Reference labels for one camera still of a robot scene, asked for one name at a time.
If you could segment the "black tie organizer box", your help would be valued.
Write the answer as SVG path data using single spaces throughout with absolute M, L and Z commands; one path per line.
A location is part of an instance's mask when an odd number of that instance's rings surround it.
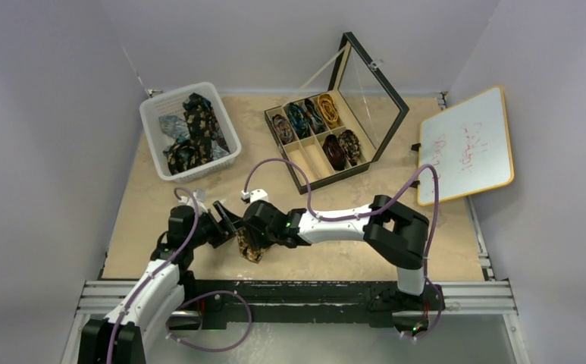
M 352 32 L 295 93 L 265 110 L 296 190 L 305 194 L 367 171 L 390 144 L 409 106 Z

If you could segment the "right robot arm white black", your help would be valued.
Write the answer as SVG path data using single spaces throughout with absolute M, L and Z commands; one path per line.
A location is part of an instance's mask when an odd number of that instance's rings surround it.
M 261 199 L 249 204 L 243 223 L 237 239 L 248 260 L 259 262 L 273 245 L 294 249 L 341 240 L 364 242 L 395 266 L 396 297 L 402 306 L 414 309 L 426 299 L 424 254 L 430 221 L 389 196 L 376 195 L 372 203 L 354 209 L 324 212 L 282 212 Z

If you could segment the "white plastic basket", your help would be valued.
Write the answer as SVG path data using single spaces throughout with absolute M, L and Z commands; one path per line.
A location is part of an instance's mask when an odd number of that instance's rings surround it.
M 209 82 L 153 96 L 139 111 L 158 176 L 187 182 L 234 163 L 242 146 L 221 97 Z

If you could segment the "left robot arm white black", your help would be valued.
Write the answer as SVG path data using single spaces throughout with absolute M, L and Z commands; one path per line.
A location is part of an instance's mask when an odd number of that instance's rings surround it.
M 195 248 L 219 247 L 234 238 L 242 219 L 214 202 L 188 202 L 172 208 L 168 229 L 159 237 L 142 277 L 104 318 L 91 318 L 80 335 L 79 363 L 145 363 L 168 317 L 197 300 L 189 266 Z

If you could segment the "paisley orange green tie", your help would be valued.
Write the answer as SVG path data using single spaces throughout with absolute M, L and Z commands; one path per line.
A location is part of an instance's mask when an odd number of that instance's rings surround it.
M 249 262 L 259 264 L 264 254 L 274 245 L 265 232 L 253 227 L 242 227 L 237 231 L 240 255 Z

